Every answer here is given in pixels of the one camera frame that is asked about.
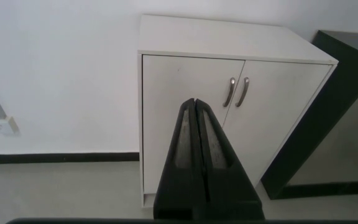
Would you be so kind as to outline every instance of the black baseboard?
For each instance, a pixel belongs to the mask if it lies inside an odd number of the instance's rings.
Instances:
[[[41,162],[121,162],[139,161],[138,152],[56,153],[0,155],[0,164]]]

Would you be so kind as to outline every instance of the white wall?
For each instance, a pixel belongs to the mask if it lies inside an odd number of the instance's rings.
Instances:
[[[141,14],[358,32],[358,1],[0,1],[0,154],[139,150]]]

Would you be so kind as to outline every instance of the cabinet door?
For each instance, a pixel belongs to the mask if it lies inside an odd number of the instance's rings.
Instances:
[[[223,125],[230,79],[238,80],[244,61],[143,56],[144,193],[157,192],[180,105],[199,98]]]
[[[223,130],[254,186],[282,147],[330,65],[246,61]],[[244,101],[236,103],[249,79]]]

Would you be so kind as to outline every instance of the cabinet side panel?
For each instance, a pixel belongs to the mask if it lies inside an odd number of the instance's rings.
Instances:
[[[139,114],[139,164],[140,164],[140,196],[142,206],[144,206],[144,185],[143,185],[143,75],[142,75],[142,55],[137,55],[137,104]]]

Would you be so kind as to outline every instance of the black edge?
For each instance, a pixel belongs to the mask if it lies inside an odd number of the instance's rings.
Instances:
[[[276,199],[358,194],[358,182],[289,185]]]
[[[0,155],[0,164],[42,162],[122,162],[139,161],[138,152],[57,153]]]
[[[262,177],[270,199],[292,189],[286,184],[358,98],[358,50],[320,30],[312,44],[339,63]]]

